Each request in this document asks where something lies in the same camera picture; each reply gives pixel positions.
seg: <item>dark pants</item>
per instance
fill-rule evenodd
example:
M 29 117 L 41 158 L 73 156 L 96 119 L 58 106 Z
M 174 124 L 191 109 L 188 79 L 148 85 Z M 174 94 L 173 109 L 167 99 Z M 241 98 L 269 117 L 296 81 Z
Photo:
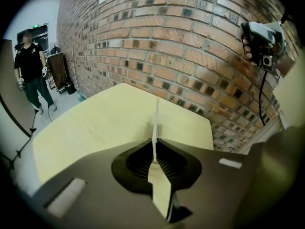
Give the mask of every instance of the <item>dark pants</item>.
M 30 81 L 29 83 L 27 83 L 27 86 L 24 88 L 25 94 L 31 104 L 35 105 L 36 108 L 39 108 L 41 106 L 41 103 L 38 100 L 37 90 L 47 101 L 48 106 L 53 104 L 53 99 L 49 93 L 46 81 L 42 77 L 38 77 Z

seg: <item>black cable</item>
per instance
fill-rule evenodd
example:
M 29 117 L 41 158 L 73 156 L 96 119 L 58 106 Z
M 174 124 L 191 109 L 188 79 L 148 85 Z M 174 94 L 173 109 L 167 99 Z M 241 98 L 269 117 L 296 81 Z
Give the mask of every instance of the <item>black cable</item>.
M 48 116 L 49 116 L 49 118 L 51 120 L 51 117 L 50 117 L 50 114 L 49 114 L 49 107 L 48 107 Z M 53 121 L 51 120 L 51 122 L 53 122 Z
M 264 74 L 263 80 L 262 80 L 262 84 L 261 84 L 261 88 L 259 89 L 259 95 L 258 95 L 259 116 L 261 117 L 261 120 L 262 120 L 264 126 L 265 126 L 265 122 L 264 122 L 264 119 L 262 117 L 262 93 L 263 93 L 263 87 L 264 87 L 264 83 L 265 83 L 267 74 L 268 74 L 268 72 L 265 71 L 265 74 Z

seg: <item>black t-shirt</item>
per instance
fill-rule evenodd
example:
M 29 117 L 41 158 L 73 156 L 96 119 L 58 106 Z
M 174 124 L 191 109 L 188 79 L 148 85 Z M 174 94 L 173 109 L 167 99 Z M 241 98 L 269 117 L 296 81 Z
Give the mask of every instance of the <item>black t-shirt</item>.
M 22 48 L 16 55 L 15 69 L 20 68 L 25 83 L 42 76 L 40 51 L 43 51 L 42 47 L 38 43 L 32 43 L 29 48 Z

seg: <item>floor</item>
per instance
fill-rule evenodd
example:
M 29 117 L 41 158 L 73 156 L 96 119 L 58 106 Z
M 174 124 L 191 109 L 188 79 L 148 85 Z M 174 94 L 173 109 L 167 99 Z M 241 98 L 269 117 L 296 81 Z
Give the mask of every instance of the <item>floor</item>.
M 40 131 L 42 131 L 48 124 L 50 124 L 51 120 L 55 120 L 80 102 L 79 95 L 77 94 L 77 92 L 71 95 L 69 95 L 67 92 L 59 94 L 55 91 L 55 89 L 53 89 L 50 90 L 50 94 L 54 100 L 55 105 L 57 106 L 57 110 L 55 112 L 50 110 L 49 117 L 47 102 L 40 96 L 40 102 L 42 104 L 44 112 L 42 115 L 37 113 L 35 116 L 34 128 L 36 128 L 37 130 L 33 133 L 32 138 L 22 150 L 21 158 L 17 158 L 15 160 L 15 169 L 10 172 L 13 183 L 30 196 L 32 196 L 35 191 L 41 186 L 33 154 L 32 143 L 35 136 L 37 136 Z

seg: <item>person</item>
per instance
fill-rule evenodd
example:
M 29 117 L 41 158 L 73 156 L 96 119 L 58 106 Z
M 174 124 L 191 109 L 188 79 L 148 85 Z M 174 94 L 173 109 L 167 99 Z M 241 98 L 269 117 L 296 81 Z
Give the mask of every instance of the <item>person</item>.
M 48 108 L 55 111 L 57 107 L 42 77 L 42 69 L 47 65 L 43 49 L 38 43 L 32 43 L 32 33 L 30 31 L 24 33 L 23 43 L 23 48 L 17 52 L 15 58 L 16 80 L 25 83 L 24 92 L 27 99 L 38 109 L 39 114 L 43 113 L 43 109 L 38 100 L 37 90 L 47 101 Z
M 251 54 L 251 47 L 249 47 L 249 41 L 247 40 L 248 38 L 244 37 L 243 43 L 244 43 L 244 57 L 251 62 L 251 65 L 255 65 L 254 62 L 251 61 L 252 54 Z M 279 51 L 278 45 L 273 48 L 274 52 Z M 289 58 L 286 54 L 284 54 L 281 59 L 277 60 L 276 68 L 279 70 L 281 75 L 284 77 L 287 75 L 287 73 L 290 71 L 292 66 L 294 65 L 294 61 Z

